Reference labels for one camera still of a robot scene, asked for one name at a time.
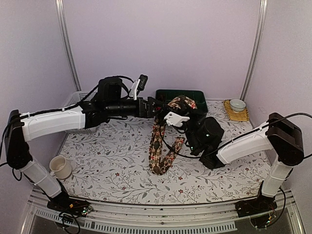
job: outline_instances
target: bowl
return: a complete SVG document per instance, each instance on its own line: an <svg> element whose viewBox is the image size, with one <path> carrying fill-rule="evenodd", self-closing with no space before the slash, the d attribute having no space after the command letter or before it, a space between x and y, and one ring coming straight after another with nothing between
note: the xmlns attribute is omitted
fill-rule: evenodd
<svg viewBox="0 0 312 234"><path fill-rule="evenodd" d="M240 99L232 99L230 101L230 107L235 113L238 113L246 108L246 103Z"/></svg>

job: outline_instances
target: floral tablecloth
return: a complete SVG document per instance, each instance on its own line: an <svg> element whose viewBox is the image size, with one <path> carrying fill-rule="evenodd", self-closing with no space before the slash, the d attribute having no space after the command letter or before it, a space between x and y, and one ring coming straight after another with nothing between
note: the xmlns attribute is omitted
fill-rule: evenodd
<svg viewBox="0 0 312 234"><path fill-rule="evenodd" d="M225 130L223 142L252 129L249 122L229 121L222 101L208 101L208 116ZM164 175L151 173L148 148L153 119L111 120L94 134L70 134L61 150L73 166L63 180L72 196L138 204L192 204L255 196L270 169L264 153L246 156L209 170L198 159L178 156ZM172 143L180 136L166 129ZM163 155L168 151L163 146ZM180 153L187 154L183 146Z"/></svg>

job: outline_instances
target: wall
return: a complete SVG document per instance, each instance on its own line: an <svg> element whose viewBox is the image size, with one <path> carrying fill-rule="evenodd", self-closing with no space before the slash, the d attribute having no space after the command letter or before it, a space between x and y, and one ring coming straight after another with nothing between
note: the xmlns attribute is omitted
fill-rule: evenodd
<svg viewBox="0 0 312 234"><path fill-rule="evenodd" d="M0 1L0 129L14 109L34 112L61 106L74 92L54 0ZM31 153L48 166L63 134L30 142ZM5 162L2 151L1 163ZM32 186L0 169L0 233L20 232L20 217Z"/></svg>
<svg viewBox="0 0 312 234"><path fill-rule="evenodd" d="M100 78L149 76L156 89L198 89L238 98L245 81L260 0L64 1L83 90Z"/></svg>
<svg viewBox="0 0 312 234"><path fill-rule="evenodd" d="M268 11L256 67L247 96L255 125L268 114L312 114L312 2L273 0ZM312 119L290 119L303 131L305 154L312 153ZM307 233L312 233L312 158L294 169L291 187Z"/></svg>

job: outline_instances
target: green bin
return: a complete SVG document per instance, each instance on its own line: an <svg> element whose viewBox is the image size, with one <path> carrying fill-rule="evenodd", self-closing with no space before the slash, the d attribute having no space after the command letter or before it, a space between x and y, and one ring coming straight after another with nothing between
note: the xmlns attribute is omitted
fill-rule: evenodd
<svg viewBox="0 0 312 234"><path fill-rule="evenodd" d="M178 89L158 89L156 90L156 99L169 103L172 99L179 95L187 96L193 99L198 109L202 110L205 114L208 113L207 102L205 95L202 91L196 90L178 90Z"/></svg>

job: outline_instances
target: plastic tray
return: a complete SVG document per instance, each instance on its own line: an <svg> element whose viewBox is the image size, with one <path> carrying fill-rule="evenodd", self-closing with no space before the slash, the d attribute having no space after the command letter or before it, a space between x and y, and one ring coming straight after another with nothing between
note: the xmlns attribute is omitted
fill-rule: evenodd
<svg viewBox="0 0 312 234"><path fill-rule="evenodd" d="M169 103L172 99L179 95L184 95L193 99L198 109L202 110L205 114L208 113L207 102L202 91L177 89L158 89L156 91L156 99L166 103Z"/></svg>
<svg viewBox="0 0 312 234"><path fill-rule="evenodd" d="M67 100L65 106L70 106L73 105L77 102L79 102L81 99L83 99L89 92L84 92L84 91L78 91L74 92ZM86 101L90 101L96 92L93 92L87 99ZM88 128L88 129L71 129L71 130L66 130L66 133L79 133L79 134L84 134L84 133L95 133L97 131L98 127L94 128Z"/></svg>

